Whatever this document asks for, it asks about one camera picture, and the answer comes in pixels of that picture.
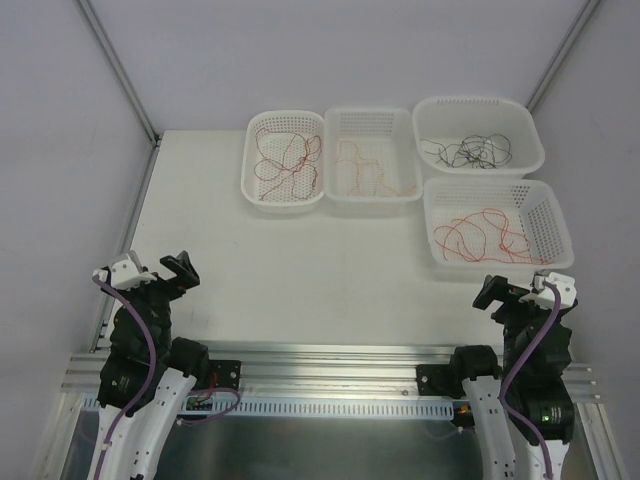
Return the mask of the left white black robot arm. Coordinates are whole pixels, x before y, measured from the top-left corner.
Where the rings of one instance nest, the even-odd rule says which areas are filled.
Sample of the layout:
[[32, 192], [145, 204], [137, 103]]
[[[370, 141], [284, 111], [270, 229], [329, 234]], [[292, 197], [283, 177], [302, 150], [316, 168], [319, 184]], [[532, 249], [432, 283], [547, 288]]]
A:
[[160, 263], [172, 277], [150, 271], [134, 251], [92, 275], [120, 307], [99, 375], [91, 479], [153, 478], [182, 402], [209, 385], [207, 348], [171, 332], [171, 304], [199, 286], [199, 274], [185, 251]]

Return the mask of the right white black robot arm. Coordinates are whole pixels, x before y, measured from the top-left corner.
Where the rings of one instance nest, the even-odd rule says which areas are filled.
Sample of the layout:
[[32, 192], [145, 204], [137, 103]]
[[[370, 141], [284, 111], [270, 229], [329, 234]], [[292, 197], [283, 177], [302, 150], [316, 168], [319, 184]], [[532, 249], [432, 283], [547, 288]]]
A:
[[523, 288], [489, 275], [474, 308], [499, 307], [503, 355], [488, 346], [455, 349], [450, 386], [468, 400], [485, 479], [557, 479], [573, 439], [575, 407], [562, 378], [572, 358], [562, 318], [578, 304], [573, 277], [534, 274]]

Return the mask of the large perforated white basket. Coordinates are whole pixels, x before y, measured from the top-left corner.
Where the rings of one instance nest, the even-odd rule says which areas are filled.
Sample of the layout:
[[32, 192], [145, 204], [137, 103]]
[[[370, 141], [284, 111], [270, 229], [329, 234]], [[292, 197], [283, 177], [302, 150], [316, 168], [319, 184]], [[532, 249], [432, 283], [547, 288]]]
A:
[[431, 255], [442, 268], [564, 270], [574, 263], [563, 212], [544, 182], [432, 178], [423, 203]]

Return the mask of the rounded perforated white basket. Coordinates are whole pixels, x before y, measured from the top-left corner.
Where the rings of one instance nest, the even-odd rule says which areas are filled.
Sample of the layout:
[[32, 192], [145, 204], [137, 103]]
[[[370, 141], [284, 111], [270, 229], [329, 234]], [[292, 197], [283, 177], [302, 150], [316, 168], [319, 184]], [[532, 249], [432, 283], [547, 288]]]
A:
[[240, 189], [261, 213], [312, 211], [323, 192], [324, 121], [314, 112], [274, 110], [246, 130]]

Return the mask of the solid white tub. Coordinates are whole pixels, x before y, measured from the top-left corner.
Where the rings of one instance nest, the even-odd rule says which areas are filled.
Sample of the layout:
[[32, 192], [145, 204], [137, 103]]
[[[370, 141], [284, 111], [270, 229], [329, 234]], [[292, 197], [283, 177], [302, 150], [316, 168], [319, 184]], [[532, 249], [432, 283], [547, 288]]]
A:
[[522, 178], [546, 159], [533, 116], [491, 97], [428, 97], [413, 109], [417, 153], [435, 175]]

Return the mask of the translucent middle white basket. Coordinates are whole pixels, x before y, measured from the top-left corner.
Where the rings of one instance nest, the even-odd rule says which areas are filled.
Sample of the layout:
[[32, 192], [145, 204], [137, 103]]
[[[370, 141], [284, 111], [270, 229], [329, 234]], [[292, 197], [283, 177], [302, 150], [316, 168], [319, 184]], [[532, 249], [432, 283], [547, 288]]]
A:
[[328, 109], [323, 155], [324, 194], [343, 213], [396, 215], [423, 196], [406, 109]]

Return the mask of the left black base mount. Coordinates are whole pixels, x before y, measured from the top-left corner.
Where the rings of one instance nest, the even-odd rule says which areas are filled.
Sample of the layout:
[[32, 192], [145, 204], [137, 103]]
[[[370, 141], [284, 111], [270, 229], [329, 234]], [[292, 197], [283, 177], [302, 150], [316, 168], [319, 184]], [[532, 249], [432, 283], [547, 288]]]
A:
[[209, 386], [239, 390], [242, 362], [239, 360], [209, 360]]

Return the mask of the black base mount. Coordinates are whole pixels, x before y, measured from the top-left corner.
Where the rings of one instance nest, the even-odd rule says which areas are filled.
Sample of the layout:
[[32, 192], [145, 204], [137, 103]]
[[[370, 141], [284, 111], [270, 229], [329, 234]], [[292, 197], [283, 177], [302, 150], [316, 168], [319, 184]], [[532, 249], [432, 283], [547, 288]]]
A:
[[209, 386], [239, 390], [242, 362], [239, 360], [209, 360]]
[[448, 364], [419, 364], [415, 373], [420, 396], [460, 397], [457, 378]]

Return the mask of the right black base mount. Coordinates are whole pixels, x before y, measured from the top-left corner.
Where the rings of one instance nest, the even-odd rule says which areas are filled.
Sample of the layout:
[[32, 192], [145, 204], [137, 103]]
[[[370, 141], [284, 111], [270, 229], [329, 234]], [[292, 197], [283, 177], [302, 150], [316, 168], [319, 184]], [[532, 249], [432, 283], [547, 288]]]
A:
[[419, 364], [415, 373], [420, 396], [460, 397], [457, 378], [448, 364]]

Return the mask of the left aluminium frame post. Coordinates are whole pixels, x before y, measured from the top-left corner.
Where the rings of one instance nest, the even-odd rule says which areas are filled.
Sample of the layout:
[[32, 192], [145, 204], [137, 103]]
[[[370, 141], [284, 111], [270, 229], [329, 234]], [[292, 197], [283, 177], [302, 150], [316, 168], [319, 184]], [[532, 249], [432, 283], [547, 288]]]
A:
[[109, 70], [114, 76], [144, 136], [152, 146], [156, 146], [160, 139], [160, 134], [154, 127], [93, 2], [89, 0], [75, 0], [74, 5], [78, 8], [80, 15], [87, 24], [92, 37], [97, 43]]

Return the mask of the aluminium frame post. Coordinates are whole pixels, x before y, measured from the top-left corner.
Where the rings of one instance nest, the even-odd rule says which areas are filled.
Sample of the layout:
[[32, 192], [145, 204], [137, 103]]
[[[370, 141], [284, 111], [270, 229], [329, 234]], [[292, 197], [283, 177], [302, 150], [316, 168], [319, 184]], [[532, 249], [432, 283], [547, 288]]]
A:
[[543, 104], [563, 65], [569, 59], [574, 47], [602, 4], [602, 0], [587, 0], [582, 3], [528, 97], [525, 108], [532, 116]]
[[152, 146], [156, 146], [160, 139], [160, 134], [154, 127], [93, 2], [89, 0], [75, 0], [74, 5], [78, 8], [80, 15], [87, 24], [92, 37], [97, 43], [109, 70], [114, 76], [144, 136]]

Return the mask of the right aluminium frame post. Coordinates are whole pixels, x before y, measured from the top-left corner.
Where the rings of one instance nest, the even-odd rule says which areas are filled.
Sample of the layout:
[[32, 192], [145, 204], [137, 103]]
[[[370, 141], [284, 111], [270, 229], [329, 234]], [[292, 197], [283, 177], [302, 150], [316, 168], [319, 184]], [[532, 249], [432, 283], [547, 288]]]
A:
[[543, 104], [563, 65], [569, 59], [574, 47], [602, 4], [602, 0], [587, 0], [582, 3], [528, 97], [525, 108], [532, 116]]

